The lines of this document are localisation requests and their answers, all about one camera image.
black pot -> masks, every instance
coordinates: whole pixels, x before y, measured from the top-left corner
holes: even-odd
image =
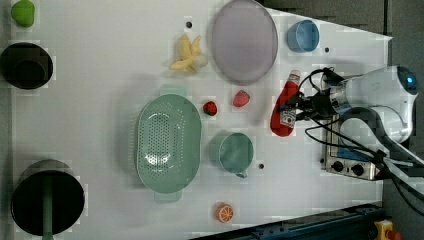
[[[56,160],[31,165],[22,174],[12,196],[12,216],[25,232],[43,236],[43,188],[46,178],[51,184],[52,233],[70,228],[84,210],[85,195],[72,170]]]
[[[36,89],[53,75],[49,54],[32,43],[16,43],[0,56],[0,72],[7,82],[21,89]]]

knob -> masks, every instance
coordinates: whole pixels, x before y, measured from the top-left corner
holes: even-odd
[[[364,174],[364,168],[361,165],[355,165],[351,169],[356,176]]]
[[[343,163],[336,161],[335,163],[333,163],[333,165],[331,165],[331,167],[336,171],[336,172],[341,172],[343,170]]]

green handle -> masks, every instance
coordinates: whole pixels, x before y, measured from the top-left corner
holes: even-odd
[[[160,88],[160,95],[166,95],[166,94],[175,94],[175,95],[179,95],[182,97],[186,97],[187,93],[184,87],[179,86],[179,85],[171,85],[171,84],[166,84],[163,85]]]
[[[155,202],[157,203],[174,203],[181,199],[182,191],[175,193],[158,193],[155,192]]]
[[[236,176],[237,177],[240,177],[240,178],[247,178],[247,171],[246,170],[244,170],[243,172],[241,172],[241,173],[237,173],[236,174]]]
[[[53,203],[52,203],[52,182],[50,177],[46,177],[44,181],[43,192],[43,239],[53,240]]]

pink round lid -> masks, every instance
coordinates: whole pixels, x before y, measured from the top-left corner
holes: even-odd
[[[212,52],[229,80],[249,84],[274,64],[278,36],[268,11],[253,0],[234,0],[217,14]]]

green ball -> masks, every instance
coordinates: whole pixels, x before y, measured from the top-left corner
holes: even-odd
[[[21,27],[31,27],[34,24],[34,4],[29,0],[21,0],[12,7],[12,18]]]

